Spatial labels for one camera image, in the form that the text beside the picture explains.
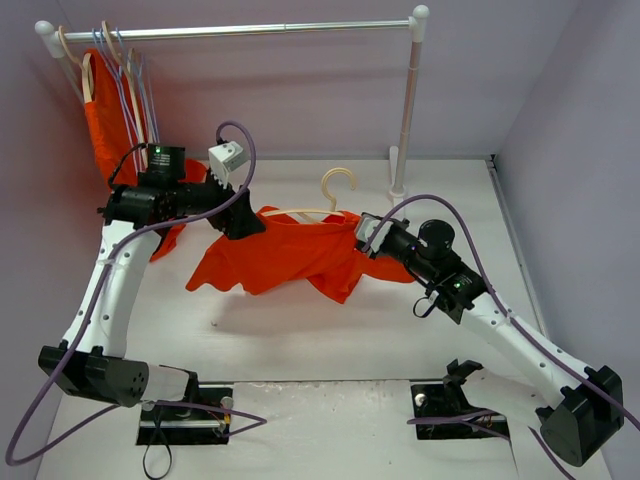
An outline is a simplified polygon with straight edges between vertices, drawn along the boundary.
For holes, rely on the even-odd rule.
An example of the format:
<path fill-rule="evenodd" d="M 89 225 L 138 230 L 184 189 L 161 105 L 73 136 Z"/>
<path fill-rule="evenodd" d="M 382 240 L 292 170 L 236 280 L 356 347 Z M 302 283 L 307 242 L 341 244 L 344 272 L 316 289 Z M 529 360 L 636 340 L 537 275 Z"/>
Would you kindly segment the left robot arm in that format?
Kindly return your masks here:
<path fill-rule="evenodd" d="M 200 183 L 186 179 L 184 150 L 150 144 L 148 168 L 135 186 L 115 186 L 102 211 L 101 249 L 79 313 L 59 345 L 45 346 L 39 367 L 67 395 L 133 407 L 164 401 L 175 418 L 199 409 L 195 372 L 126 357 L 131 312 L 153 254 L 170 230 L 189 218 L 205 219 L 229 240 L 262 233 L 248 187 L 233 189 L 228 177 L 248 157 L 235 141 L 208 151 Z"/>

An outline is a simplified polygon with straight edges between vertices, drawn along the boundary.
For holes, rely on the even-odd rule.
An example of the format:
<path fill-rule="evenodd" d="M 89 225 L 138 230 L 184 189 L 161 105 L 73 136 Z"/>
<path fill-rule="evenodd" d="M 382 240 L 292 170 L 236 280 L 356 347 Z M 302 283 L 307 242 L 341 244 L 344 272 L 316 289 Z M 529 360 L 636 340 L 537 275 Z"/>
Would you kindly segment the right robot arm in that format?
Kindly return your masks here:
<path fill-rule="evenodd" d="M 455 412 L 491 410 L 519 421 L 573 467 L 583 466 L 624 424 L 622 381 L 611 368 L 594 369 L 552 343 L 509 309 L 452 249 L 453 228 L 441 220 L 419 233 L 405 221 L 362 215 L 357 247 L 393 259 L 425 289 L 432 306 L 499 352 L 523 382 L 472 360 L 452 361 L 442 398 Z"/>

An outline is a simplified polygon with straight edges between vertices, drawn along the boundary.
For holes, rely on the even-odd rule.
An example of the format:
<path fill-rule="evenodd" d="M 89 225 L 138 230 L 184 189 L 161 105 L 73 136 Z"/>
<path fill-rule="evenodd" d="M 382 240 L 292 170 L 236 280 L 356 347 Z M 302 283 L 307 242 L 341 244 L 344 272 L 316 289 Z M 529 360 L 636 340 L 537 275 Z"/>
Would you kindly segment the hanging orange shirt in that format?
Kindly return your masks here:
<path fill-rule="evenodd" d="M 123 155 L 132 147 L 125 126 L 120 95 L 114 75 L 109 73 L 105 61 L 95 48 L 88 49 L 83 58 L 89 64 L 93 77 L 92 100 L 85 102 L 84 110 L 88 123 L 91 142 L 94 148 L 95 163 L 105 181 L 112 174 Z M 115 184 L 137 185 L 137 172 L 133 155 L 129 156 L 116 177 Z M 192 159 L 185 159 L 186 182 L 202 183 L 206 167 Z M 166 239 L 154 252 L 151 261 L 160 260 L 177 247 L 177 239 L 186 225 L 172 227 Z"/>

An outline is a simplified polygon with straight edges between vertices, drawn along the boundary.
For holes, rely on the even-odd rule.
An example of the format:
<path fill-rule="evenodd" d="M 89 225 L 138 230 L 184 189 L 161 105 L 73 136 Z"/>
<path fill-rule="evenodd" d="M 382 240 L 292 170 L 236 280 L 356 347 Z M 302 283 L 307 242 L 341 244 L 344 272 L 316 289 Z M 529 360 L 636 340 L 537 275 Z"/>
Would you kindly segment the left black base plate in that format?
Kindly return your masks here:
<path fill-rule="evenodd" d="M 168 406 L 143 407 L 136 445 L 226 445 L 229 431 L 229 423 L 222 413 Z"/>

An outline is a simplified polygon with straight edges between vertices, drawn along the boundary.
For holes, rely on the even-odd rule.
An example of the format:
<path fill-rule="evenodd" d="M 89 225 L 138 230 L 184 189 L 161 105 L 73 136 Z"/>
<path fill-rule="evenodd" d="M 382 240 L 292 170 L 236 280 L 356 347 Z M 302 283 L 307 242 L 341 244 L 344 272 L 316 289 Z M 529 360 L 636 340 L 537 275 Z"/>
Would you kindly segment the beige hanger under shirt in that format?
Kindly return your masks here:
<path fill-rule="evenodd" d="M 87 54 L 83 57 L 83 59 L 80 59 L 71 51 L 66 38 L 66 29 L 63 25 L 60 25 L 58 27 L 57 34 L 66 59 L 80 70 L 80 82 L 83 102 L 85 104 L 93 102 L 94 80 L 91 65 L 92 55 Z"/>

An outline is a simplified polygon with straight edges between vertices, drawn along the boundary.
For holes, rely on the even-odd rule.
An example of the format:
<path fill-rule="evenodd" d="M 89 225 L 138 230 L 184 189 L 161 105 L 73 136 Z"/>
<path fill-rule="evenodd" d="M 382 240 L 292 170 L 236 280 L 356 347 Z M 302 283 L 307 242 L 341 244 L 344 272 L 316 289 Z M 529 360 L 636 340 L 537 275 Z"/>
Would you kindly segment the orange t shirt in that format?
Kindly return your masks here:
<path fill-rule="evenodd" d="M 204 285 L 227 292 L 240 285 L 251 295 L 264 294 L 285 283 L 306 280 L 327 298 L 343 304 L 366 275 L 377 280 L 410 284 L 414 279 L 388 257 L 370 259 L 356 249 L 360 216 L 343 211 L 319 223 L 271 216 L 272 206 L 258 212 L 263 233 L 241 240 L 224 236 L 206 250 L 186 289 Z"/>

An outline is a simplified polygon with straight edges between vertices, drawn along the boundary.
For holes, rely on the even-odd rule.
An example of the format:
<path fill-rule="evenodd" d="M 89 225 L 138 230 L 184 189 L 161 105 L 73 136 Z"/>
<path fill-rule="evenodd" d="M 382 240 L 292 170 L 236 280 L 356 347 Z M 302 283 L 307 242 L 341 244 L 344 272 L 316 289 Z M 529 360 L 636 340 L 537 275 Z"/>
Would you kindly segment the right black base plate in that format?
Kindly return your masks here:
<path fill-rule="evenodd" d="M 418 382 L 410 386 L 413 416 L 407 424 L 414 428 L 419 441 L 510 440 L 506 418 L 465 402 L 456 403 L 442 383 Z"/>

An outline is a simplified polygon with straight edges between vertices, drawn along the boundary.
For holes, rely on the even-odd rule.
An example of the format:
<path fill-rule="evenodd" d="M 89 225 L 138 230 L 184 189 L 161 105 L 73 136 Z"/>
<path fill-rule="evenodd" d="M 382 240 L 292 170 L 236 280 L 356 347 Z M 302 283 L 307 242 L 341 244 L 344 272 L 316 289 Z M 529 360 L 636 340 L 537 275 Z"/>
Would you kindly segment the white metal clothes rack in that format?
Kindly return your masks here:
<path fill-rule="evenodd" d="M 389 143 L 393 203 L 406 195 L 404 181 L 420 55 L 429 10 L 418 5 L 402 20 L 278 22 L 203 27 L 109 30 L 67 33 L 40 20 L 35 32 L 50 55 L 69 58 L 70 45 L 92 45 L 114 54 L 116 45 L 152 43 L 166 59 L 175 42 L 168 91 L 187 106 L 178 123 L 199 138 L 205 123 L 239 119 L 257 127 L 264 153 L 275 159 L 369 158 L 377 128 L 375 113 L 355 103 L 365 83 L 388 74 L 377 64 L 357 71 L 353 48 L 375 31 L 406 33 L 408 56 L 402 121 L 396 143 Z"/>

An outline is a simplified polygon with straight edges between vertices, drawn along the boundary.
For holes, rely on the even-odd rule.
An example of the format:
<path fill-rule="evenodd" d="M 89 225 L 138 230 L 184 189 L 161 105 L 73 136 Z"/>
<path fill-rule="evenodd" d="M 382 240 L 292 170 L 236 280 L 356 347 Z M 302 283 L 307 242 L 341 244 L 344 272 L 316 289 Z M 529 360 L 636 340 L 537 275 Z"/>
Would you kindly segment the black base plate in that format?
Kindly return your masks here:
<path fill-rule="evenodd" d="M 222 413 L 168 406 L 143 407 L 136 445 L 226 445 L 229 431 L 229 423 Z"/>
<path fill-rule="evenodd" d="M 413 416 L 407 424 L 414 428 L 419 441 L 510 440 L 506 418 L 465 402 L 456 403 L 442 383 L 418 382 L 410 386 Z"/>

